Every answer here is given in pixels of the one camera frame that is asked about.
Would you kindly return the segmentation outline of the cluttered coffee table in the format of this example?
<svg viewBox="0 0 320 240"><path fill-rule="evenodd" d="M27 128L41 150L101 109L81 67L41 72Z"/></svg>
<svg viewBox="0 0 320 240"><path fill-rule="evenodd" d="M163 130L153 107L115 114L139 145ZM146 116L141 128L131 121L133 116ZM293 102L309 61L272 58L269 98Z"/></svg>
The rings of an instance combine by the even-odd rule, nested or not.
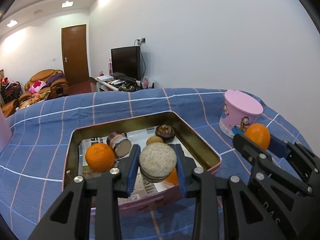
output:
<svg viewBox="0 0 320 240"><path fill-rule="evenodd" d="M24 100L19 104L19 106L16 108L17 111L22 110L24 108L27 108L31 105L34 105L38 102L46 101L50 98L51 92L43 92L41 94L35 93L33 94L29 99Z"/></svg>

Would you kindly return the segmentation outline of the pink cartoon cup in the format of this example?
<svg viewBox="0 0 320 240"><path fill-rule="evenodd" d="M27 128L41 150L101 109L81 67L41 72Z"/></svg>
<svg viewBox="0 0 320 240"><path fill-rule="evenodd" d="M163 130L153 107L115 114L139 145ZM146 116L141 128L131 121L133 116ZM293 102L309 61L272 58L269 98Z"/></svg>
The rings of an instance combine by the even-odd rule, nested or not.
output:
<svg viewBox="0 0 320 240"><path fill-rule="evenodd" d="M263 113L261 103L244 92L227 90L224 98L219 127L230 138L244 134Z"/></svg>

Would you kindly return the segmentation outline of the orange leather sofa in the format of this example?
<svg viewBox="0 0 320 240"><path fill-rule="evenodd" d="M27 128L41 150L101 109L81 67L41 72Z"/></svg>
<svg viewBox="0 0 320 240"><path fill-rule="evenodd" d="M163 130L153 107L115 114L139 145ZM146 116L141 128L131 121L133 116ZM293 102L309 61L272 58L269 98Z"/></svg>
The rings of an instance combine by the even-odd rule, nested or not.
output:
<svg viewBox="0 0 320 240"><path fill-rule="evenodd" d="M22 103L35 93L49 92L50 99L59 98L68 94L68 81L63 71L45 69L35 75L24 85L24 93L18 99Z"/></svg>

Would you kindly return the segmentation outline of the pink rectangular tin box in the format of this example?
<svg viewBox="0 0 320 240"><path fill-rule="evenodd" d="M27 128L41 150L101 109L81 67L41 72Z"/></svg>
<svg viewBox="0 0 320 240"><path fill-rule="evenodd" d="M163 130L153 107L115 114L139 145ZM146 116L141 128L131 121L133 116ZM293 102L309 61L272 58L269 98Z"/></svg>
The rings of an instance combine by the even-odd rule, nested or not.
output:
<svg viewBox="0 0 320 240"><path fill-rule="evenodd" d="M85 180L95 197L99 177L117 173L119 212L132 216L191 194L192 173L215 173L220 165L216 150L195 129L165 111L75 129L63 186Z"/></svg>

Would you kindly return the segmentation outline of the small brown kiwi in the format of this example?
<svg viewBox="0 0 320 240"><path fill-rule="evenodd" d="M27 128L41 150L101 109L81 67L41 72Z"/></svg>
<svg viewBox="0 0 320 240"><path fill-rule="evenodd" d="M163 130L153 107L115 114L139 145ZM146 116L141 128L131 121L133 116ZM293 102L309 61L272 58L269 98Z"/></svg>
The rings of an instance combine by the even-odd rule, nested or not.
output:
<svg viewBox="0 0 320 240"><path fill-rule="evenodd" d="M164 141L161 137L154 135L152 137L149 137L149 139L146 141L146 145L149 145L155 142L163 143Z"/></svg>

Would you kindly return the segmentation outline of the brown wooden door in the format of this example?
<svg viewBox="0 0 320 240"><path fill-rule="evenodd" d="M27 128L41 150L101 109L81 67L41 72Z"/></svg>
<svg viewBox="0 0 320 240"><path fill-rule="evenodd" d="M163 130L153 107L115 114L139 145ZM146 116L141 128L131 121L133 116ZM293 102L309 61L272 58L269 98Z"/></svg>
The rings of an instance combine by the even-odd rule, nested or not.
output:
<svg viewBox="0 0 320 240"><path fill-rule="evenodd" d="M86 27L82 24L61 29L63 71L70 86L89 79Z"/></svg>

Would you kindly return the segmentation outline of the dark wrinkled fruit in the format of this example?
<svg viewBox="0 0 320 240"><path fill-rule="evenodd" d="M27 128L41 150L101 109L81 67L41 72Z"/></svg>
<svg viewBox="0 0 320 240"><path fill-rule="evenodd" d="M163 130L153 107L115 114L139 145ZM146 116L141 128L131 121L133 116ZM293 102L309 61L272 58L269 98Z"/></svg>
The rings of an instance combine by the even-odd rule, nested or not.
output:
<svg viewBox="0 0 320 240"><path fill-rule="evenodd" d="M163 124L156 127L155 135L160 137L164 143L170 143L175 138L175 130L172 126Z"/></svg>

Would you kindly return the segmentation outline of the sugarcane piece pale end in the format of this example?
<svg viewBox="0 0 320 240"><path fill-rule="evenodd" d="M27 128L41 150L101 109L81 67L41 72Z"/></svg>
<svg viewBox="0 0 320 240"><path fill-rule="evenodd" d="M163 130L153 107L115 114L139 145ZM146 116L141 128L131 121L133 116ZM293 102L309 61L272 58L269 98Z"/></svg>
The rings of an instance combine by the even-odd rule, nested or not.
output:
<svg viewBox="0 0 320 240"><path fill-rule="evenodd" d="M177 156L174 149L165 143L155 142L146 145L139 155L140 172L152 183L164 181L176 164Z"/></svg>

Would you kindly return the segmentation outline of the blue plaid tablecloth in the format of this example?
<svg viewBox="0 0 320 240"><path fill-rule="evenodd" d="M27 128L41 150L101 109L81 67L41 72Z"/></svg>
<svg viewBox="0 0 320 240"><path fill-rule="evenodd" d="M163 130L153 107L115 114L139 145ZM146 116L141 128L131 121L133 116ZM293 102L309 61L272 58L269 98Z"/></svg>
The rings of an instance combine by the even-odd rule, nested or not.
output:
<svg viewBox="0 0 320 240"><path fill-rule="evenodd" d="M62 190L71 133L79 127L172 110L222 159L217 176L248 182L251 166L219 128L225 90L146 89L134 93L97 92L48 100L7 118L12 139L1 152L1 215L18 239L28 239L40 217ZM258 123L288 142L310 146L281 115L263 106ZM140 216L121 218L123 239L191 239L195 199L181 199Z"/></svg>

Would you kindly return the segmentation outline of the black television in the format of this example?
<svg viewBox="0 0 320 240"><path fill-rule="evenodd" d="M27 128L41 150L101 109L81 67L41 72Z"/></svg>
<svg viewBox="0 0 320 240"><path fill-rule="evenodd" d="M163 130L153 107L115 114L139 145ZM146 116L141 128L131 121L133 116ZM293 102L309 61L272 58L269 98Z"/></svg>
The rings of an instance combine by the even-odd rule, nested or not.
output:
<svg viewBox="0 0 320 240"><path fill-rule="evenodd" d="M142 71L139 46L111 49L111 62L113 74L140 80Z"/></svg>

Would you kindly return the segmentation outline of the white tv stand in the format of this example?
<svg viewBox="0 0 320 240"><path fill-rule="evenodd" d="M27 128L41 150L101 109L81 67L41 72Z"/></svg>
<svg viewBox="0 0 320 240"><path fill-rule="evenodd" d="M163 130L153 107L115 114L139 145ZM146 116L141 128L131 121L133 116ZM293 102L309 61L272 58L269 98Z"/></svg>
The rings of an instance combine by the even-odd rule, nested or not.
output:
<svg viewBox="0 0 320 240"><path fill-rule="evenodd" d="M114 79L112 76L98 76L93 79L96 82L97 92L136 92L143 89L156 88L155 83L144 79L143 81L124 77L123 79Z"/></svg>

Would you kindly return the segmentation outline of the orange tangerine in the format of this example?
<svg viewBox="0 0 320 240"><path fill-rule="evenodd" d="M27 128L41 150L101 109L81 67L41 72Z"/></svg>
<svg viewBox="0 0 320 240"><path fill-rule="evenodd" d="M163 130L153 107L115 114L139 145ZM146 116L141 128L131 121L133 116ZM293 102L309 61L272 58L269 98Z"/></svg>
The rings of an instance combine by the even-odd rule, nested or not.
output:
<svg viewBox="0 0 320 240"><path fill-rule="evenodd" d="M114 166L115 155L107 144L96 143L85 154L86 163L95 172L105 172Z"/></svg>
<svg viewBox="0 0 320 240"><path fill-rule="evenodd" d="M271 136L269 130L263 124L252 124L245 131L244 136L263 150L267 150L270 145Z"/></svg>
<svg viewBox="0 0 320 240"><path fill-rule="evenodd" d="M178 176L177 176L177 171L176 169L173 169L171 174L167 178L165 178L165 181L174 185L178 184Z"/></svg>

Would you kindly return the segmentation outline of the dark sugarcane piece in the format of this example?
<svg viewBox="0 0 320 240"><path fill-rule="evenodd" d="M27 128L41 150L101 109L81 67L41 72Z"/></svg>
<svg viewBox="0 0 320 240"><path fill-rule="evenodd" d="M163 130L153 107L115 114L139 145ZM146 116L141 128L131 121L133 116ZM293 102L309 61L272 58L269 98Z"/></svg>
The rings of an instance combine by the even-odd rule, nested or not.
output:
<svg viewBox="0 0 320 240"><path fill-rule="evenodd" d="M107 137L107 144L112 148L118 158L122 158L129 154L132 147L131 141L119 132L112 132Z"/></svg>

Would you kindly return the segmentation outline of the pink electric kettle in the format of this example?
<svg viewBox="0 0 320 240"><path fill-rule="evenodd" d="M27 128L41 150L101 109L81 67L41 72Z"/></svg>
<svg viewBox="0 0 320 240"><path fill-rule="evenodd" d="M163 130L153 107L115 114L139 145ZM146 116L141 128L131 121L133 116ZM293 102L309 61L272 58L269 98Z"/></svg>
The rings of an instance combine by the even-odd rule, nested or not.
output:
<svg viewBox="0 0 320 240"><path fill-rule="evenodd" d="M0 112L0 152L2 152L12 137L12 131L9 127L9 124L3 114Z"/></svg>

